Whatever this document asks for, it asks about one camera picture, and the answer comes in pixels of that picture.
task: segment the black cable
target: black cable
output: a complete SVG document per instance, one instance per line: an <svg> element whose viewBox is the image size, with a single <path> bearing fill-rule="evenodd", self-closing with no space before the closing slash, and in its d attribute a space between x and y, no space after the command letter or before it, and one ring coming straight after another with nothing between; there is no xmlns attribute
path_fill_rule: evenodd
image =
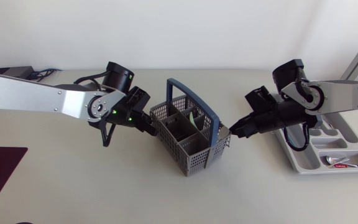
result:
<svg viewBox="0 0 358 224"><path fill-rule="evenodd" d="M288 138L287 127L283 128L285 141L291 147L291 149L295 150L296 152L301 152L301 151L305 150L309 146L309 142L310 142L310 134L309 134L308 125L306 123L303 123L302 127L303 127L303 135L305 137L305 144L303 145L303 147L294 146L293 143Z"/></svg>
<svg viewBox="0 0 358 224"><path fill-rule="evenodd" d="M45 75L41 75L41 76L39 76L39 77L40 77L40 79L39 79L39 80L37 80L37 82L41 82L44 78L46 78L46 77L50 76L50 75L51 75L53 72L55 72L55 71L56 71L56 70L49 70L49 71L47 71Z"/></svg>
<svg viewBox="0 0 358 224"><path fill-rule="evenodd" d="M295 79L295 87L296 90L298 91L298 93L307 101L307 102L312 102L313 101L313 96L307 94L307 92L303 89L302 86L302 68L298 68L298 73Z"/></svg>
<svg viewBox="0 0 358 224"><path fill-rule="evenodd" d="M100 86L100 84L98 83L98 81L94 80L93 78L90 79L97 87L99 91L102 91L102 87Z"/></svg>
<svg viewBox="0 0 358 224"><path fill-rule="evenodd" d="M301 81L306 82L306 83L310 82L307 78L301 78Z"/></svg>
<svg viewBox="0 0 358 224"><path fill-rule="evenodd" d="M95 78L101 78L103 76L106 76L108 73L110 73L110 71L105 71L105 72L102 72L102 73L97 74L97 75L90 75L90 76L87 76L87 77L82 77L82 78L79 78L79 79L75 80L74 84L80 84L83 81L87 81L87 80L91 80L91 79L95 79Z"/></svg>

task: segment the white table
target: white table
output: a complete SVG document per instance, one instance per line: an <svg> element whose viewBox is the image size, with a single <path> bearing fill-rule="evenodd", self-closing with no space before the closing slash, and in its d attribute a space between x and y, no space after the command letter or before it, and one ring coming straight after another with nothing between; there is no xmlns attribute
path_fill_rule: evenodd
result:
<svg viewBox="0 0 358 224"><path fill-rule="evenodd" d="M134 72L132 86L151 96L145 111L165 101L173 77L228 127L252 111L245 94L276 91L264 71ZM358 111L344 116L358 133ZM270 133L232 136L222 158L190 177L147 133L117 126L103 147L99 130L62 114L0 110L0 146L29 148L0 193L0 223L358 223L358 173L298 175Z"/></svg>

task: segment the gray plastic basket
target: gray plastic basket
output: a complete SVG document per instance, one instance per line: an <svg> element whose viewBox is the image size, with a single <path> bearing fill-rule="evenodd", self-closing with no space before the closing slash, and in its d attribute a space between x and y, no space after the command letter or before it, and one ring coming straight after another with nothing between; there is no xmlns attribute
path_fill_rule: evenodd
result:
<svg viewBox="0 0 358 224"><path fill-rule="evenodd" d="M186 95L172 99L173 86ZM190 112L195 126L189 120ZM229 146L231 133L215 112L175 79L167 80L167 101L152 107L150 115L158 138L186 176L207 168Z"/></svg>

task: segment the blue basket handle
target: blue basket handle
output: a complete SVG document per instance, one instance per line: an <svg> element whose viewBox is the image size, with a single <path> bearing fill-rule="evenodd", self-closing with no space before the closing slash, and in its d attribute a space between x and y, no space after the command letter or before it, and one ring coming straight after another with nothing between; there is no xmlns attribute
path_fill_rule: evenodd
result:
<svg viewBox="0 0 358 224"><path fill-rule="evenodd" d="M211 127L209 130L209 146L214 146L216 141L218 140L218 128L219 128L219 117L216 113L200 98L187 88L184 84L180 83L178 80L174 78L169 78L167 80L167 103L170 104L172 102L172 86L177 87L179 90L184 92L188 98L190 98L199 108L201 108L206 116L211 120Z"/></svg>

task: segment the spoon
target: spoon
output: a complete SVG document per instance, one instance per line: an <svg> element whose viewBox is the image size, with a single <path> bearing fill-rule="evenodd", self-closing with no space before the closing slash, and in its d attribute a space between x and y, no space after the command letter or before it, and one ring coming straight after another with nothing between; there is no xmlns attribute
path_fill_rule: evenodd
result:
<svg viewBox="0 0 358 224"><path fill-rule="evenodd" d="M336 163L336 161L338 161L339 159L338 158L332 158L330 156L326 156L326 160L327 160L329 165L332 165L332 164ZM341 162L341 164L351 166L351 167L358 167L358 165L356 165L356 164L350 164L350 163L347 163L347 162Z"/></svg>
<svg viewBox="0 0 358 224"><path fill-rule="evenodd" d="M226 126L221 127L221 130L220 130L219 136L218 136L218 141L226 138L229 133L230 133L229 128L227 128Z"/></svg>
<svg viewBox="0 0 358 224"><path fill-rule="evenodd" d="M339 160L339 161L337 161L337 162L334 162L333 164L331 164L331 165L329 165L328 166L328 168L332 168L332 167L334 167L336 164L341 164L341 163L343 163L343 162L346 162L346 161L348 161L348 160L350 160L349 158L342 158L341 160Z"/></svg>

